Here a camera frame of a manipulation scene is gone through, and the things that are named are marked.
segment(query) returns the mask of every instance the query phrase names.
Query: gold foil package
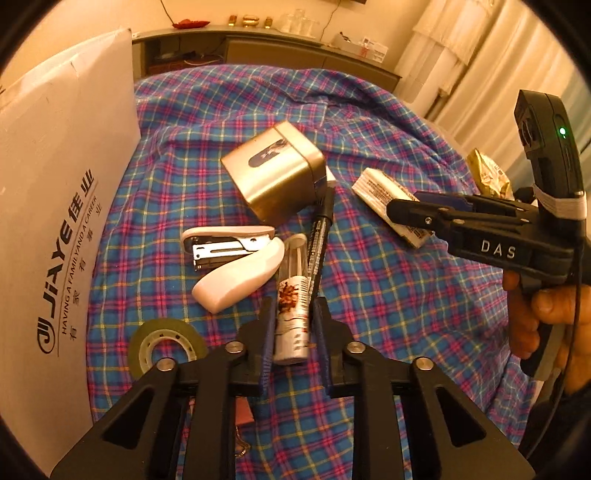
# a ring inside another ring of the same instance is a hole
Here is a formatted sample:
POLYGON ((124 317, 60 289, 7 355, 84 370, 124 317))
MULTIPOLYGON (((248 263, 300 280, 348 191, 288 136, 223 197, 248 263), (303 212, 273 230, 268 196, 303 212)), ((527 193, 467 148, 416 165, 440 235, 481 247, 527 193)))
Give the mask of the gold foil package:
POLYGON ((509 177, 493 159, 475 148, 466 157, 466 162, 480 193, 490 197, 514 200, 509 177))

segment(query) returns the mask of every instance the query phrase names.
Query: metal screw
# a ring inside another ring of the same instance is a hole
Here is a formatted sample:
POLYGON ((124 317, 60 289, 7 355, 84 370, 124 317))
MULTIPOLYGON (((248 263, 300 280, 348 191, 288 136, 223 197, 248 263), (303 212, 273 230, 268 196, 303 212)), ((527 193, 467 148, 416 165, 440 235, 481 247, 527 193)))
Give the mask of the metal screw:
POLYGON ((347 350, 351 353, 363 353, 365 352, 365 345, 361 342, 350 342, 347 345, 347 350))
POLYGON ((426 356, 421 356, 416 359, 415 363, 419 370, 431 370, 434 367, 433 361, 426 356))
POLYGON ((244 343, 233 341, 226 344, 226 352, 241 353, 244 350, 244 343))
POLYGON ((176 362, 172 358, 161 358, 156 362, 156 368, 161 372, 170 372, 175 365, 176 362))

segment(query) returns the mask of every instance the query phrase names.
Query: bed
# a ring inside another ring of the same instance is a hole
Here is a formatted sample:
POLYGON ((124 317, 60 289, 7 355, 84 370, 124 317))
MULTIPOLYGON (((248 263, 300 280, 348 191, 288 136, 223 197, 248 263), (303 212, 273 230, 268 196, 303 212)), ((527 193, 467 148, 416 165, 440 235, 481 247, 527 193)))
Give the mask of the bed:
MULTIPOLYGON (((213 348, 275 294, 270 281, 212 316, 190 295, 199 277, 179 239, 194 226, 258 224, 219 160, 289 120, 338 181, 321 287, 333 317, 385 356, 432 358, 519 443, 534 385, 509 353, 501 272, 450 256, 436 238, 409 249, 351 189, 372 167, 411 191, 476 192, 440 136, 390 93, 327 70, 202 67, 142 80, 136 96, 142 137, 109 213, 90 295, 95 420, 132 384, 126 347, 144 321, 184 319, 213 348)), ((304 209, 277 234, 307 233, 311 220, 304 209)), ((308 363, 274 367, 266 396, 249 402, 256 422, 241 433, 252 449, 236 461, 237 478, 350 478, 353 403, 325 395, 314 343, 308 363)), ((401 437, 409 478, 404 425, 401 437)))

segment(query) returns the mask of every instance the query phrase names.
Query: small bottle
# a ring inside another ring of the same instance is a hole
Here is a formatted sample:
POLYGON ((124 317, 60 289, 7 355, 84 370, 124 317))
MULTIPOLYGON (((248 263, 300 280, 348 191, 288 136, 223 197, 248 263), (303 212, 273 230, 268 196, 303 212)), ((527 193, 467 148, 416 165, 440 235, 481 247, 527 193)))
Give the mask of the small bottle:
POLYGON ((298 233, 284 243, 285 256, 277 278, 278 314, 273 363, 293 365, 308 358, 308 242, 303 233, 298 233))

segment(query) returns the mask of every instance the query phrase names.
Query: white stapler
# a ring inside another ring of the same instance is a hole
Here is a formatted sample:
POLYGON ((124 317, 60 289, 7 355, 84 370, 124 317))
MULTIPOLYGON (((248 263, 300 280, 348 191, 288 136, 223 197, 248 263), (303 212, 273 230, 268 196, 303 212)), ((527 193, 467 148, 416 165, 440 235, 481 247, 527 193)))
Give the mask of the white stapler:
POLYGON ((215 268, 193 287, 193 298, 217 313, 262 287, 279 268, 285 246, 270 226, 204 226, 185 230, 181 243, 193 267, 215 268))

